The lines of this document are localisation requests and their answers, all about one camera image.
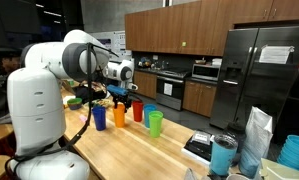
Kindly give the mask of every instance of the stainless steel refrigerator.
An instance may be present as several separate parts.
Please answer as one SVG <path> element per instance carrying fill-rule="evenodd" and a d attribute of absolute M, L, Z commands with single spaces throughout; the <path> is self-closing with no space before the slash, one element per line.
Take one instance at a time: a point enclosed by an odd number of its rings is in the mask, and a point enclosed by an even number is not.
<path fill-rule="evenodd" d="M 210 124 L 246 125 L 255 106 L 271 115 L 275 126 L 298 66 L 298 26 L 229 31 Z"/>

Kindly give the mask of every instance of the orange cup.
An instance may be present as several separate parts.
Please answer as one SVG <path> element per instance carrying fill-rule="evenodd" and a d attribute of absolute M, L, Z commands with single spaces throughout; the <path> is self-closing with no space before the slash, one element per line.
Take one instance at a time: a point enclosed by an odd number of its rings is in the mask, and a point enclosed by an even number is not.
<path fill-rule="evenodd" d="M 116 127 L 125 126 L 125 105 L 118 104 L 117 108 L 113 108 L 113 115 L 115 118 Z"/>

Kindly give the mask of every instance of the oven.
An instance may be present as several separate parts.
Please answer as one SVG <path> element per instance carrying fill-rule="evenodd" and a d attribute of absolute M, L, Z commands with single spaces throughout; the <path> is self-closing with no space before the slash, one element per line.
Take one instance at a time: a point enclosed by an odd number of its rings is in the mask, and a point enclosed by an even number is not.
<path fill-rule="evenodd" d="M 181 110 L 184 88 L 184 79 L 157 76 L 156 102 Z"/>

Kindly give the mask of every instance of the blue cup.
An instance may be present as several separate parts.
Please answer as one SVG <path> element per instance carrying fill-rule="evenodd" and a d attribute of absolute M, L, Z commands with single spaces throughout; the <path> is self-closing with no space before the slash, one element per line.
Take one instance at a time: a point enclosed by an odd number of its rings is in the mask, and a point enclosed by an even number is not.
<path fill-rule="evenodd" d="M 102 131 L 106 129 L 106 108 L 96 106 L 92 108 L 92 114 L 95 119 L 96 129 Z"/>
<path fill-rule="evenodd" d="M 149 113 L 151 111 L 157 110 L 157 107 L 154 104 L 146 104 L 143 106 L 143 111 L 145 113 L 145 126 L 146 128 L 150 128 L 149 124 Z"/>
<path fill-rule="evenodd" d="M 236 155 L 238 143 L 227 135 L 216 135 L 212 143 L 210 171 L 219 176 L 228 175 L 231 161 Z"/>

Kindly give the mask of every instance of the green cup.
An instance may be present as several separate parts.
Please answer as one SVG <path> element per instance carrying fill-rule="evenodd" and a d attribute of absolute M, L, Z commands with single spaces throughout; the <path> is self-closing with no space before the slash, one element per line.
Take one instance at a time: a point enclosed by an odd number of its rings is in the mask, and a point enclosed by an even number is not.
<path fill-rule="evenodd" d="M 157 138 L 160 136 L 163 113 L 161 111 L 151 111 L 149 113 L 150 136 Z"/>

